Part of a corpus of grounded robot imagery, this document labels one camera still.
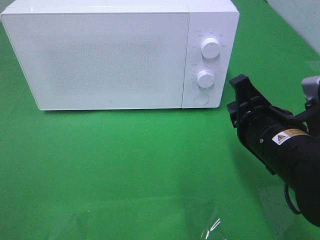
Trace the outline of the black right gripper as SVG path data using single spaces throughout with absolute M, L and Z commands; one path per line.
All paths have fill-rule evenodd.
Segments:
M 227 105 L 232 126 L 242 145 L 272 174 L 280 174 L 284 164 L 273 137 L 288 129 L 300 129 L 300 122 L 287 110 L 271 103 L 255 88 L 249 77 L 240 74 L 229 81 L 235 101 Z

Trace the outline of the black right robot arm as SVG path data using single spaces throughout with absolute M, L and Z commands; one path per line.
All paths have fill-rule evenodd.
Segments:
M 305 111 L 293 115 L 272 105 L 246 75 L 229 81 L 235 101 L 227 105 L 241 144 L 285 183 L 296 215 L 320 225 L 320 78 L 304 78 Z

